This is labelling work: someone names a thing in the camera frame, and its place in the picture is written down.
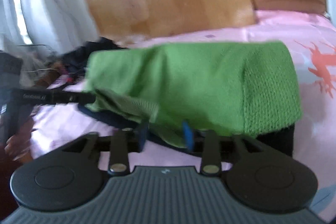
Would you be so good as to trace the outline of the green navy white knit sweater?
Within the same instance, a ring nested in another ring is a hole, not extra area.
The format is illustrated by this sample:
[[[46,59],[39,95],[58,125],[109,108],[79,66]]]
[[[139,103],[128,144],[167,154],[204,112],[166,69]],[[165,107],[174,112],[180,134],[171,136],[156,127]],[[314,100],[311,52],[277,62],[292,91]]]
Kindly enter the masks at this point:
[[[90,55],[85,90],[92,112],[157,126],[157,135],[184,148],[182,123],[221,136],[244,134],[293,154],[301,118],[299,85],[286,45],[170,43]]]

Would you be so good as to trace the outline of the black clothes pile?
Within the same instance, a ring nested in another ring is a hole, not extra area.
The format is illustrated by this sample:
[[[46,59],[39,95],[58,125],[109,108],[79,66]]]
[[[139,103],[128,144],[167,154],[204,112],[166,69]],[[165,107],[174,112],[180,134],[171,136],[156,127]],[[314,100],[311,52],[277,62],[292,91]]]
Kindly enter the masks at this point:
[[[54,79],[60,76],[67,76],[68,83],[75,83],[85,76],[88,59],[92,53],[125,49],[125,47],[120,47],[115,41],[103,37],[100,37],[97,42],[85,42],[84,46],[61,55],[53,65],[51,75]]]

